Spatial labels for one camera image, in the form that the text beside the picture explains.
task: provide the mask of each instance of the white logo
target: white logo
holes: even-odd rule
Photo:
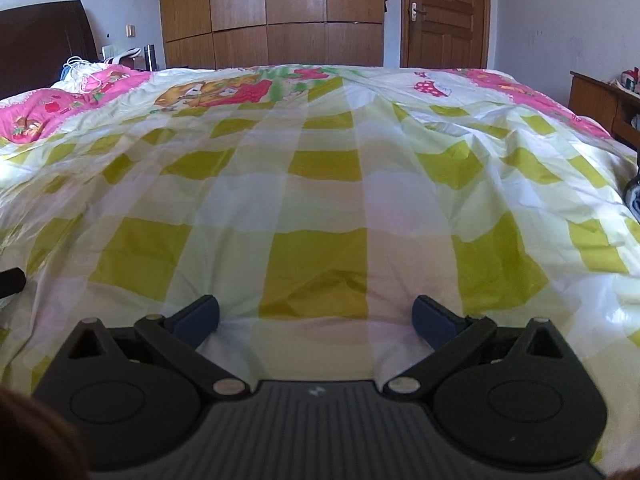
[[[321,397],[326,393],[326,390],[322,386],[313,386],[307,390],[310,395],[314,397]]]

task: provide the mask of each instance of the dark brown headboard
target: dark brown headboard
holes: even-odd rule
[[[80,1],[0,11],[0,99],[51,86],[71,56],[98,61]]]

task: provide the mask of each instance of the bed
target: bed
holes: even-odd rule
[[[0,128],[0,269],[28,276],[3,384],[30,392],[81,319],[204,294],[222,322],[199,351],[249,383],[383,384],[431,352],[429,294],[551,319],[607,401],[593,462],[640,462],[636,154],[510,76],[96,66],[0,101]]]

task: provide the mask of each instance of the wooden desk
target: wooden desk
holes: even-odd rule
[[[569,109],[598,121],[616,140],[634,150],[640,146],[640,132],[631,119],[640,114],[640,97],[577,72],[571,72]]]

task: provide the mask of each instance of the ribbed black surface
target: ribbed black surface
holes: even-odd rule
[[[587,464],[518,474],[451,447],[415,404],[373,383],[265,382],[253,397],[216,405],[182,447],[95,480],[596,480]]]

